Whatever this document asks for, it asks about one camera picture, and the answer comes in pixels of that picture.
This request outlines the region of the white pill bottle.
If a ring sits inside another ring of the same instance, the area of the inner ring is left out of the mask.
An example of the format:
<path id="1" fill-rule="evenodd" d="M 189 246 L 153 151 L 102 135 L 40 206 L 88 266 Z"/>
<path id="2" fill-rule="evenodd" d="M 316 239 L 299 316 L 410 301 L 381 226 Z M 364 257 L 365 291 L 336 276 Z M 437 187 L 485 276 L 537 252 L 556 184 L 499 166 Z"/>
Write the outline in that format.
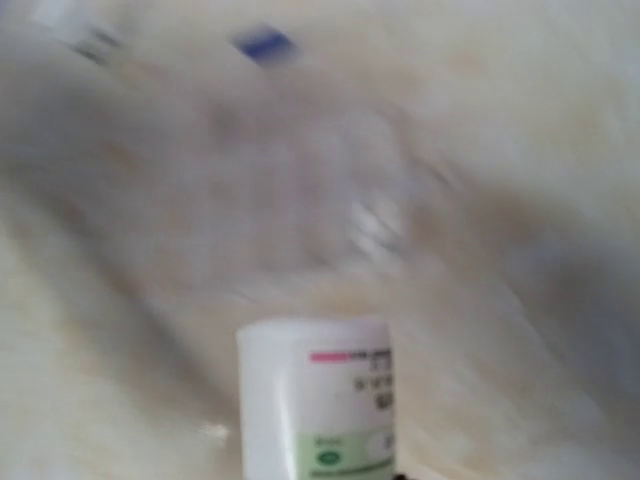
<path id="1" fill-rule="evenodd" d="M 244 478 L 394 477 L 387 323 L 270 318 L 241 328 L 237 351 Z"/>

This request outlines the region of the clear plastic pill organizer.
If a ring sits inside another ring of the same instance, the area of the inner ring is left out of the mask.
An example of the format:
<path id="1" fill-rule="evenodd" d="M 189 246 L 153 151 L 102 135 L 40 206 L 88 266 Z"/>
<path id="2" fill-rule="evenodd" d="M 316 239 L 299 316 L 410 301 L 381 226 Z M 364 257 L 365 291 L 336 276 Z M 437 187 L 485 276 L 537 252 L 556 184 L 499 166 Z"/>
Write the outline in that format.
<path id="1" fill-rule="evenodd" d="M 415 289 L 440 173 L 389 1 L 5 1 L 1 190 L 147 303 Z"/>

